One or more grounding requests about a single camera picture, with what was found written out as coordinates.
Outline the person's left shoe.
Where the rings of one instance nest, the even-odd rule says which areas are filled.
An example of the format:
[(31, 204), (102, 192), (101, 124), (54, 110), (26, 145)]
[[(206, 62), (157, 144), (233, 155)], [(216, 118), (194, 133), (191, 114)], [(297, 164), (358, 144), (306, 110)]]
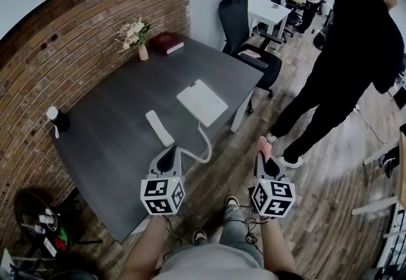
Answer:
[(207, 243), (207, 235), (202, 229), (197, 229), (192, 236), (193, 245), (198, 246)]

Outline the person's right forearm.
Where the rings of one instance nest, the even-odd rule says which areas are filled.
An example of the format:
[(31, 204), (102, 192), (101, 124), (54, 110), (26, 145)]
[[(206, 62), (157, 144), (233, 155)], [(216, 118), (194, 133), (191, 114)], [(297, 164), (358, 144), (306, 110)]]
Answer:
[(264, 268), (279, 280), (304, 280), (297, 272), (294, 257), (283, 237), (278, 220), (260, 218)]

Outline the white charger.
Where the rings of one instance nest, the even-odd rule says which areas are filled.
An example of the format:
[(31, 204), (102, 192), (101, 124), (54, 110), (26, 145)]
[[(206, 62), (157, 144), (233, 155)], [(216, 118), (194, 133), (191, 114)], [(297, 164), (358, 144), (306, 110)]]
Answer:
[(58, 219), (56, 215), (48, 208), (39, 216), (39, 222), (42, 227), (47, 227), (50, 231), (56, 231), (58, 228)]

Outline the pale flower bouquet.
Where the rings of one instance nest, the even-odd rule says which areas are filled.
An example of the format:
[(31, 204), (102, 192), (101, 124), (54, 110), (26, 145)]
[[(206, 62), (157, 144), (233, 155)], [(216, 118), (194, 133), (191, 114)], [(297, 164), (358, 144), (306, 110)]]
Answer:
[(135, 18), (132, 22), (125, 23), (116, 33), (115, 41), (119, 43), (118, 52), (145, 45), (150, 23), (144, 18)]

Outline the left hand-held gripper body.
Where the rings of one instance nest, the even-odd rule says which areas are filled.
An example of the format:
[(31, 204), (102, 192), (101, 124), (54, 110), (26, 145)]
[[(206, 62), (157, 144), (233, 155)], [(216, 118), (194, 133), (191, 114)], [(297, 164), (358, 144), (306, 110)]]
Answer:
[(149, 215), (175, 215), (185, 198), (182, 177), (149, 173), (141, 181), (140, 199)]

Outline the person's blue jeans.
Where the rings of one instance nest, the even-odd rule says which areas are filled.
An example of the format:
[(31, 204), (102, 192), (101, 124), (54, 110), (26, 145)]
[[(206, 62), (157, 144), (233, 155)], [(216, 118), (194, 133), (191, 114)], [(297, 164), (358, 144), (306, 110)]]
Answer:
[(219, 243), (247, 253), (262, 268), (261, 254), (253, 244), (247, 242), (246, 234), (247, 225), (240, 207), (234, 202), (227, 204)]

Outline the white table leg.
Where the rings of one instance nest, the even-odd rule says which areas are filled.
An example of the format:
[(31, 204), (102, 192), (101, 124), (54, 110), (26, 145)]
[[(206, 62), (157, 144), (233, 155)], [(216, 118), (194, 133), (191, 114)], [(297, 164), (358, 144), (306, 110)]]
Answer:
[(243, 120), (244, 114), (246, 112), (249, 112), (252, 109), (251, 98), (252, 98), (253, 92), (254, 92), (254, 90), (251, 90), (251, 92), (247, 95), (245, 100), (242, 102), (242, 104), (237, 109), (232, 126), (230, 128), (231, 132), (233, 132), (233, 133), (237, 132), (237, 130), (239, 129), (239, 126)]

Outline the wooden side table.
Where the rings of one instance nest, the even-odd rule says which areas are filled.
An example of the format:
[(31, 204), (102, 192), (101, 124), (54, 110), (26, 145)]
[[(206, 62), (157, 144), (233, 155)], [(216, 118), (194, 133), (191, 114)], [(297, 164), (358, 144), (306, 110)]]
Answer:
[(352, 209), (352, 215), (361, 215), (364, 213), (377, 212), (390, 207), (393, 204), (399, 204), (406, 211), (406, 136), (400, 131), (398, 141), (400, 155), (400, 172), (396, 181), (395, 195), (370, 203), (360, 208)]

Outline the dark red book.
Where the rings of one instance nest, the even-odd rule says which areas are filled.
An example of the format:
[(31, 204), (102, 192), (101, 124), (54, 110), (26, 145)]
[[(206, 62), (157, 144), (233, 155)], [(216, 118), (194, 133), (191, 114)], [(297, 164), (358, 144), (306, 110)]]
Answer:
[(150, 39), (149, 44), (154, 49), (161, 51), (166, 55), (170, 55), (184, 47), (184, 42), (181, 37), (172, 32), (162, 32), (157, 34)]

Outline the white desk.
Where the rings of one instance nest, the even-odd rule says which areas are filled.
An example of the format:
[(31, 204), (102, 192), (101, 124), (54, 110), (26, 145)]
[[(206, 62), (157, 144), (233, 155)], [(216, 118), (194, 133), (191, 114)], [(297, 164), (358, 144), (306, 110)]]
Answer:
[(253, 28), (262, 22), (267, 24), (267, 33), (271, 34), (280, 23), (277, 37), (281, 39), (290, 12), (286, 7), (270, 0), (248, 0), (249, 33), (252, 34)]

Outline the wicker chair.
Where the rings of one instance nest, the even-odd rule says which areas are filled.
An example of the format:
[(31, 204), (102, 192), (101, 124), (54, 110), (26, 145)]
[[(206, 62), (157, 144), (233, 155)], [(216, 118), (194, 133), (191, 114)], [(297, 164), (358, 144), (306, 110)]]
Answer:
[[(85, 228), (79, 219), (81, 203), (77, 199), (78, 195), (79, 191), (75, 189), (62, 203), (57, 206), (52, 206), (44, 199), (43, 193), (40, 190), (23, 189), (17, 193), (14, 199), (15, 218), (22, 234), (32, 244), (32, 248), (29, 251), (30, 253), (40, 251), (46, 258), (60, 258), (68, 254), (73, 246), (101, 244), (103, 242), (102, 239), (83, 238)], [(50, 209), (56, 215), (58, 228), (53, 232), (47, 227), (43, 227), (46, 233), (37, 234), (32, 226), (41, 225), (38, 216), (43, 213), (46, 208)], [(55, 238), (58, 237), (60, 233), (60, 227), (63, 227), (69, 236), (67, 241), (69, 248), (67, 251), (57, 251), (56, 257), (52, 257), (43, 244), (44, 238), (47, 237), (55, 247)]]

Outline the pink cloth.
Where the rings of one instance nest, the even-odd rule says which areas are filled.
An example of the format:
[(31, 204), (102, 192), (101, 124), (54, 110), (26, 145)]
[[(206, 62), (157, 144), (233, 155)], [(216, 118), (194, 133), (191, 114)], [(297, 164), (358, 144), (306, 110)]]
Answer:
[(267, 162), (272, 157), (272, 145), (264, 136), (261, 136), (258, 140), (258, 152), (262, 153), (264, 162)]

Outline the black cylinder white lid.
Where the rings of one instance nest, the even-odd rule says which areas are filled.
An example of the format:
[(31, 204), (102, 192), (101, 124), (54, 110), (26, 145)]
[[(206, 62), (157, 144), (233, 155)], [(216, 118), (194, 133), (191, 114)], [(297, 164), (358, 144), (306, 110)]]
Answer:
[(55, 138), (59, 139), (60, 133), (66, 132), (70, 126), (69, 118), (58, 110), (55, 106), (51, 106), (46, 111), (46, 117), (55, 127)]

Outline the person's grey shirt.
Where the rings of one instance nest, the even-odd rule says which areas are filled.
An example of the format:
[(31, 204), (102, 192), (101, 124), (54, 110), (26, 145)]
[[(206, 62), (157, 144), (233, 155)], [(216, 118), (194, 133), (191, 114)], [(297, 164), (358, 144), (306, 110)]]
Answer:
[(248, 253), (222, 244), (192, 246), (174, 253), (155, 280), (243, 280), (261, 272)]

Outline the white smartphone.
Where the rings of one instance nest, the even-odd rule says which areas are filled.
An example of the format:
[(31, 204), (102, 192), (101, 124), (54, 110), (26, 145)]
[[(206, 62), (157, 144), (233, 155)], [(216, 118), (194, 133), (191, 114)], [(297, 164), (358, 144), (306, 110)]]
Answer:
[(57, 250), (55, 249), (55, 247), (52, 245), (51, 241), (47, 237), (44, 238), (43, 244), (44, 244), (45, 248), (49, 251), (51, 256), (56, 257)]

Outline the white telephone handset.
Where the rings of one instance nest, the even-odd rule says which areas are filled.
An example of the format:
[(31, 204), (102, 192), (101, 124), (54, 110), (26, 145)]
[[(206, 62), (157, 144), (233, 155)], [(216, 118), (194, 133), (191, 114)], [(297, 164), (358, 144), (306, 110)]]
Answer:
[(161, 123), (158, 115), (154, 110), (151, 110), (145, 114), (147, 121), (151, 125), (152, 129), (155, 131), (156, 135), (158, 136), (159, 140), (165, 147), (170, 147), (174, 144), (173, 137), (169, 134), (169, 132), (165, 129), (163, 124)]

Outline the person's left forearm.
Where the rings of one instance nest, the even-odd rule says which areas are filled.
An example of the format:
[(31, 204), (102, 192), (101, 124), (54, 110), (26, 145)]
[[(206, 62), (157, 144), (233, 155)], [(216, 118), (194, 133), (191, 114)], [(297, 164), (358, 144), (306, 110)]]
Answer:
[(167, 234), (167, 220), (153, 216), (140, 239), (129, 253), (119, 280), (151, 280)]

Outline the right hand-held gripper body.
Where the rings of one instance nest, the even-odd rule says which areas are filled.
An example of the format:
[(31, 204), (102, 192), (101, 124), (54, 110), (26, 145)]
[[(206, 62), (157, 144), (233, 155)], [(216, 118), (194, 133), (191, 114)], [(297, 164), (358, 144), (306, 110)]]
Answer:
[(284, 218), (296, 202), (295, 186), (290, 182), (255, 179), (251, 200), (259, 216)]

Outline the white telephone base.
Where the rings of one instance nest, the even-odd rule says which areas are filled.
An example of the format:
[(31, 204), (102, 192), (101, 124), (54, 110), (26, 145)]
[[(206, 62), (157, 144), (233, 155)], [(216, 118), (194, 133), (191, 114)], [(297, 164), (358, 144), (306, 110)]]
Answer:
[(228, 105), (200, 79), (186, 87), (176, 98), (206, 128), (228, 109)]

